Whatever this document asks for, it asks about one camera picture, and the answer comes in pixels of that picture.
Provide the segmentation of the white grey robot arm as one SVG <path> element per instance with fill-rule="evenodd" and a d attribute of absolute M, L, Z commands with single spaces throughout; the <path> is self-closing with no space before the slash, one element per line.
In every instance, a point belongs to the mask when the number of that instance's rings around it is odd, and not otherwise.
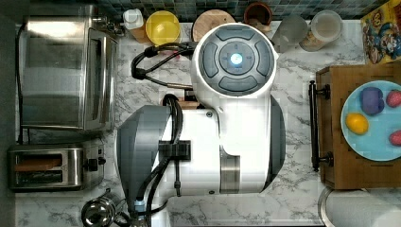
<path fill-rule="evenodd" d="M 118 170 L 132 212 L 174 196 L 257 193 L 284 162 L 285 127 L 271 95 L 278 55 L 252 26 L 230 23 L 196 45 L 191 82 L 200 107 L 174 95 L 118 129 Z"/>

